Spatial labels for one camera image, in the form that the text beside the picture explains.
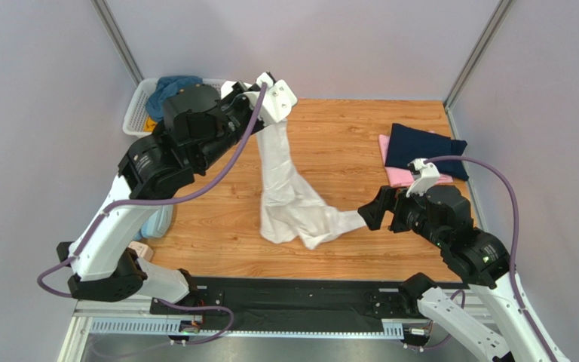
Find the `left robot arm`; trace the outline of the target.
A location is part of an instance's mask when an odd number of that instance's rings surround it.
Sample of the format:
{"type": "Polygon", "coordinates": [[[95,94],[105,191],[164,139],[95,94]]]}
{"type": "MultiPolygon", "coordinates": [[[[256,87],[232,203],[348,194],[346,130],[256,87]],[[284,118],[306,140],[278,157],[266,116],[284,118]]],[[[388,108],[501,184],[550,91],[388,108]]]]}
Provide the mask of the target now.
{"type": "Polygon", "coordinates": [[[127,150],[98,215],[77,241],[58,248],[72,269],[72,298],[117,302],[141,295],[176,303],[195,294],[187,271],[145,260],[130,242],[181,188],[261,130],[267,88],[237,82],[223,96],[207,84],[193,84],[163,102],[163,120],[127,150]]]}

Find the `white t-shirt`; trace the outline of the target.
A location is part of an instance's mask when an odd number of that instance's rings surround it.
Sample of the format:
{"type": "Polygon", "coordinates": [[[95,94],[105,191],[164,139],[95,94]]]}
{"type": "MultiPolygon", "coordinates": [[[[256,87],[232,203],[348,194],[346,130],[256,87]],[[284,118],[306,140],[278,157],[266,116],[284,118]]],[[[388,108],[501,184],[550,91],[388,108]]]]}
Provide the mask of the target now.
{"type": "Polygon", "coordinates": [[[321,244],[366,226],[357,211],[328,205],[293,163],[287,121],[256,134],[262,165],[260,235],[273,244],[299,238],[305,248],[321,244]]]}

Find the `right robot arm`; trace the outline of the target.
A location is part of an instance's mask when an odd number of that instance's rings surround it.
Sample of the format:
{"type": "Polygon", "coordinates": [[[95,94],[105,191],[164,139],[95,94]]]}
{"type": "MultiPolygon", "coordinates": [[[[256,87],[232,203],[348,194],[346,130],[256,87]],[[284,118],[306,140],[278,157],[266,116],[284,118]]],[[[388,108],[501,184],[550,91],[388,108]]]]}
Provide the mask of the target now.
{"type": "Polygon", "coordinates": [[[507,248],[474,227],[470,202],[461,192],[438,185],[423,195],[406,193],[383,186],[358,213],[369,229],[378,230],[385,213],[392,212],[390,231],[412,231],[438,247],[444,263],[479,297],[497,329],[456,305],[423,273],[399,287],[406,312],[439,324],[481,361],[567,361],[541,322],[528,321],[536,314],[510,267],[507,248]]]}

